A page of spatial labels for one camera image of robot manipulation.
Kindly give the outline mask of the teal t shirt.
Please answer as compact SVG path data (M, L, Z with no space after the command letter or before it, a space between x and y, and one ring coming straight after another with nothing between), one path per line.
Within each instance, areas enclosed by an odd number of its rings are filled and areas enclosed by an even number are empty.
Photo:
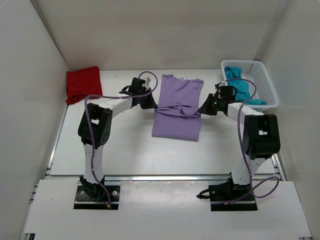
M239 67L227 66L224 68L224 72L226 79L230 80L227 82L227 84L237 89L235 100L241 102L248 100L251 97L251 94L249 92L249 86L252 86L252 84L244 80L235 80L242 79L242 69Z

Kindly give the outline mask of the purple t shirt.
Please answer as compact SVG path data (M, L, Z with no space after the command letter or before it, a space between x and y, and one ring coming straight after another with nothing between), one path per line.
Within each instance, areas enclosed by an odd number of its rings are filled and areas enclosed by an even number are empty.
M197 142L201 129L199 100L204 81L163 74L151 135Z

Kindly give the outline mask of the red t shirt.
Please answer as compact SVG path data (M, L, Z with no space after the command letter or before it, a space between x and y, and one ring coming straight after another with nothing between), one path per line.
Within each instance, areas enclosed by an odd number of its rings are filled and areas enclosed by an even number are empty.
M98 66L68 71L66 73L66 104L73 105L89 95L102 95Z

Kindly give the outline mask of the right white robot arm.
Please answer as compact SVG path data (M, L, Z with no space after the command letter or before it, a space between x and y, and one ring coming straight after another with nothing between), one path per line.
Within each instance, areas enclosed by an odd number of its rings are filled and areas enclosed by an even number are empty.
M215 88L216 92L208 95L198 112L208 116L223 112L236 120L242 162L230 172L225 183L208 187L208 198L214 205L234 204L248 196L256 199L253 176L281 148L277 116L264 114L247 106L247 102L254 97L253 94L246 100L239 101L236 99L236 87L218 83Z

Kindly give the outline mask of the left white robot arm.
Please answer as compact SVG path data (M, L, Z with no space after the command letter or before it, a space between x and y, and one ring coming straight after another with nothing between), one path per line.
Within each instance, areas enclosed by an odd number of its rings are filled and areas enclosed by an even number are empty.
M112 120L120 113L140 106L143 110L156 109L150 78L134 77L117 96L89 95L84 100L84 113L78 127L78 136L84 147L85 170L80 177L84 192L94 201L104 201L111 207L111 193L105 185L103 149L110 138Z

